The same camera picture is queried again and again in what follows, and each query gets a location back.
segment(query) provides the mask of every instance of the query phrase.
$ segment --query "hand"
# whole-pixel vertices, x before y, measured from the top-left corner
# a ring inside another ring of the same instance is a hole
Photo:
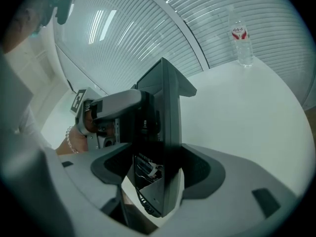
[[[87,128],[89,132],[97,132],[98,128],[92,123],[92,120],[93,119],[91,116],[91,111],[86,112],[85,120],[84,120],[85,127]],[[83,152],[88,151],[87,138],[77,130],[76,126],[74,126],[70,130],[69,139],[70,139],[73,149],[76,150],[77,152],[83,153]],[[67,139],[64,139],[64,141],[56,149],[56,153],[58,155],[73,154],[73,151],[68,145]]]
[[[93,119],[91,116],[91,111],[85,112],[85,119],[84,119],[85,128],[89,132],[96,133],[98,131],[98,127],[96,127],[92,123],[92,121]],[[83,152],[88,151],[87,138],[78,131],[76,126],[73,126],[73,128],[70,130],[69,139],[73,146],[73,149],[76,150],[78,153],[83,153]]]

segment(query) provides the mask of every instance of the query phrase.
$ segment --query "white tabletop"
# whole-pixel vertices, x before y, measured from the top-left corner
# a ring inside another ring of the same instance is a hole
[[[194,97],[180,97],[182,142],[254,161],[297,196],[315,170],[304,111],[283,80],[259,59],[233,61],[188,78]]]

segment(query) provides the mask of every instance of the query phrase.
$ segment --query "bottle label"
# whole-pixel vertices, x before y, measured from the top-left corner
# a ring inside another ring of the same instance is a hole
[[[234,40],[248,39],[248,32],[246,26],[234,27],[232,26],[232,35]]]

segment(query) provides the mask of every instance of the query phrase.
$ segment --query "bracelet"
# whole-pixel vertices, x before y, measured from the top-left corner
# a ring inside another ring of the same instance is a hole
[[[69,133],[70,133],[70,130],[71,130],[72,128],[73,128],[73,127],[70,126],[70,127],[67,129],[67,132],[66,132],[66,139],[67,139],[67,143],[68,143],[68,146],[70,147],[71,151],[73,151],[74,154],[78,154],[79,152],[73,148],[73,146],[71,145],[70,139],[69,139]]]

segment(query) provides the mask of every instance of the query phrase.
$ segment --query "bottled water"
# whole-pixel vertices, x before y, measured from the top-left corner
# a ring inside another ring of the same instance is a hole
[[[236,45],[239,63],[251,67],[253,63],[252,46],[246,24],[232,8],[229,8],[229,26]]]

